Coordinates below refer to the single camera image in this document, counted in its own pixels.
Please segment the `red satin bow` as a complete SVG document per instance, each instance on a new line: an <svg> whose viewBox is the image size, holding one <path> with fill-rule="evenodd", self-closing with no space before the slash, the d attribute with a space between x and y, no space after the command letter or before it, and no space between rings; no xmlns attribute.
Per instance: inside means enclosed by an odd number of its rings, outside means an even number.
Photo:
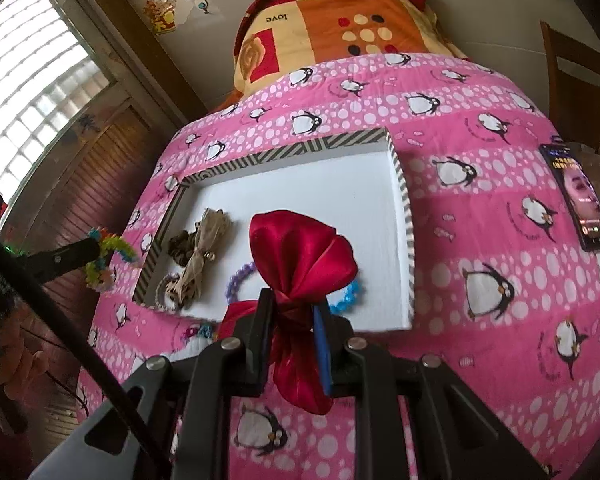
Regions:
<svg viewBox="0 0 600 480"><path fill-rule="evenodd" d="M275 328L268 374L288 403L325 415L334 399L326 396L318 374L313 308L332 292L350 285L358 274L349 241L332 226L289 210L252 217L252 260L266 286L275 292ZM332 384L347 374L342 365L351 324L332 314Z"/></svg>

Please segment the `brown scrunchie with leopard bow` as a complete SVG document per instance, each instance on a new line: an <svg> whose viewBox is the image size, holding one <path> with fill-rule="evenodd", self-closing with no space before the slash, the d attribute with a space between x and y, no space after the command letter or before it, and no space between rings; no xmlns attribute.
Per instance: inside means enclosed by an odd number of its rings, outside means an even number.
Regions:
<svg viewBox="0 0 600 480"><path fill-rule="evenodd" d="M222 209L207 208L190 245L190 256L180 277L166 286L166 294L181 309L200 297L204 266L215 258L215 247L230 227L230 216Z"/></svg>

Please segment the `striped white cardboard box tray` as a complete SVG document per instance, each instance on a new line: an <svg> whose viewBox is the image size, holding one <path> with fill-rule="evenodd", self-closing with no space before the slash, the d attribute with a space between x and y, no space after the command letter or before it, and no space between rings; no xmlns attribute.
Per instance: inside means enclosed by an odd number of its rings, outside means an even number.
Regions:
<svg viewBox="0 0 600 480"><path fill-rule="evenodd" d="M184 269L170 239L197 233L218 258L192 299L170 298ZM222 320L260 289L310 315L327 300L363 332L407 330L415 310L415 242L398 153L385 129L300 141L183 178L147 252L133 299L162 313Z"/></svg>

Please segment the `window with blinds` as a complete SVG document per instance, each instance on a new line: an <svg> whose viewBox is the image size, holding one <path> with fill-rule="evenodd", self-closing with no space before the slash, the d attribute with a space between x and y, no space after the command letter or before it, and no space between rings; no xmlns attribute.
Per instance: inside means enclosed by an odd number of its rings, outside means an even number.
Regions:
<svg viewBox="0 0 600 480"><path fill-rule="evenodd" d="M9 203L109 79L53 0L0 4L0 195Z"/></svg>

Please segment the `pink penguin print bedspread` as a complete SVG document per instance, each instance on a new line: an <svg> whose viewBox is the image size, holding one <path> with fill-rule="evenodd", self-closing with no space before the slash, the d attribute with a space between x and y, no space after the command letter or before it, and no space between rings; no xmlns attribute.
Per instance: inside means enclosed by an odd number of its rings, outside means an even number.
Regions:
<svg viewBox="0 0 600 480"><path fill-rule="evenodd" d="M600 252L577 240L539 147L553 125L505 76L450 56L369 54L301 67L186 126L226 157L362 127L390 133L415 221L415 322L401 356L439 351L550 478L600 437Z"/></svg>

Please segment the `smartphone with lit screen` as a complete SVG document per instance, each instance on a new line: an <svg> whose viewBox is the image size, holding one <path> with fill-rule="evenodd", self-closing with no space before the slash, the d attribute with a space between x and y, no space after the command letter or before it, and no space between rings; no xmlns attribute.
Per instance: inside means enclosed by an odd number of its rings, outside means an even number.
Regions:
<svg viewBox="0 0 600 480"><path fill-rule="evenodd" d="M541 144L539 151L564 196L585 252L600 250L600 199L580 162L566 144Z"/></svg>

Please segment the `orange red patterned quilt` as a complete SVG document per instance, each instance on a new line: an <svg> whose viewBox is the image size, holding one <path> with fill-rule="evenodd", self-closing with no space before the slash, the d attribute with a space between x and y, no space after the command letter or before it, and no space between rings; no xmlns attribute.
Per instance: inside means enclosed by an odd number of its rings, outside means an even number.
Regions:
<svg viewBox="0 0 600 480"><path fill-rule="evenodd" d="M466 55L427 0L254 0L234 43L227 107L311 65L374 53Z"/></svg>

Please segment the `wooden chair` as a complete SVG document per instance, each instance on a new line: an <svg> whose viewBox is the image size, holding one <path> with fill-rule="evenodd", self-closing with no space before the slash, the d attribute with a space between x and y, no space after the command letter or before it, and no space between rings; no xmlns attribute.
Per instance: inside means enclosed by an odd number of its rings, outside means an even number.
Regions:
<svg viewBox="0 0 600 480"><path fill-rule="evenodd" d="M540 21L550 121L568 142L600 155L600 52Z"/></svg>

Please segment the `cartoon wall sticker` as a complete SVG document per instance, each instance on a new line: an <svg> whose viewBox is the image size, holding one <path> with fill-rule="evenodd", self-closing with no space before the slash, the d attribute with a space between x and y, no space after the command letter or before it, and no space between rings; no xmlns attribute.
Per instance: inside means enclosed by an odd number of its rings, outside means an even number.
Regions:
<svg viewBox="0 0 600 480"><path fill-rule="evenodd" d="M142 12L156 36L175 32L193 11L210 14L208 0L143 0Z"/></svg>

